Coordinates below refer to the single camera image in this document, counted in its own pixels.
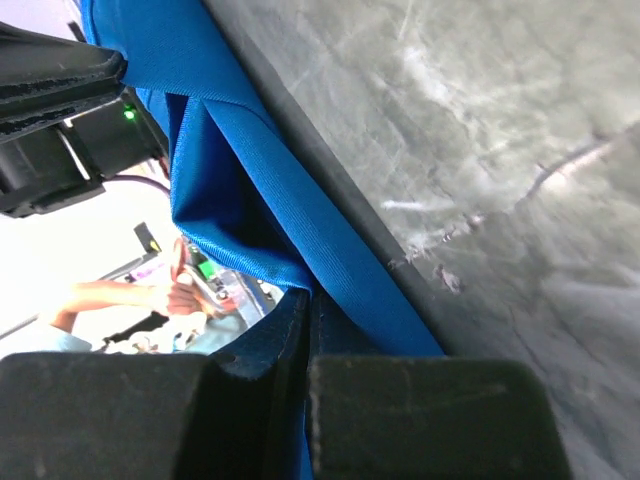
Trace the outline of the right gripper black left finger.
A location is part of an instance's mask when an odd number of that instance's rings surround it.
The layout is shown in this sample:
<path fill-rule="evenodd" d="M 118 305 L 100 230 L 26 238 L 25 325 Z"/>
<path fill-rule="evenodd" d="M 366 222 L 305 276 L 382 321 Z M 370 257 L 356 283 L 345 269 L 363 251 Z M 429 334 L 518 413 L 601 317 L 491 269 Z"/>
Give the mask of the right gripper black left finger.
<path fill-rule="evenodd" d="M 23 353 L 1 363 L 5 479 L 306 479 L 309 297 L 216 353 Z"/>

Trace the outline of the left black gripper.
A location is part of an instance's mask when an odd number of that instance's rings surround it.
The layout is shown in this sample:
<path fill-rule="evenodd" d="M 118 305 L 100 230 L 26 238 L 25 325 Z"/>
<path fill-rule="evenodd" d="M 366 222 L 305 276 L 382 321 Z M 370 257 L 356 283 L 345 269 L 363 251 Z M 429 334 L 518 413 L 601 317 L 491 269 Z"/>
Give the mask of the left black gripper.
<path fill-rule="evenodd" d="M 1 133 L 24 135 L 1 144 L 3 216 L 60 210 L 168 156 L 165 134 L 137 98 L 110 102 L 126 68 L 117 51 L 1 25 Z"/>

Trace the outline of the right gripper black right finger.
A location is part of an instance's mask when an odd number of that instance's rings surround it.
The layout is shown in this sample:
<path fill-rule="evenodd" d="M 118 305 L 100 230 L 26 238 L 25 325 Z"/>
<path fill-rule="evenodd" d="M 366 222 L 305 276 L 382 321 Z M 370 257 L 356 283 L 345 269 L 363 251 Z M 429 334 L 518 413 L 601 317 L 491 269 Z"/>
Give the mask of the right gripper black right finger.
<path fill-rule="evenodd" d="M 568 479 L 542 382 L 506 360 L 384 354 L 313 300 L 307 431 L 318 479 Z"/>

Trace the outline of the blue cloth napkin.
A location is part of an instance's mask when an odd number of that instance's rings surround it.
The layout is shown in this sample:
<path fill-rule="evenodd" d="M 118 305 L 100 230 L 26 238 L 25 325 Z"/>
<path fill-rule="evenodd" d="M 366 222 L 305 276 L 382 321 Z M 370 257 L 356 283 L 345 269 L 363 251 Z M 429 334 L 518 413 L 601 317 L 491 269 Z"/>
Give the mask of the blue cloth napkin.
<path fill-rule="evenodd" d="M 85 1 L 88 41 L 121 53 L 170 147 L 171 213 L 216 263 L 282 288 L 212 355 L 189 479 L 310 479 L 308 363 L 441 348 L 289 150 L 200 1 Z"/>

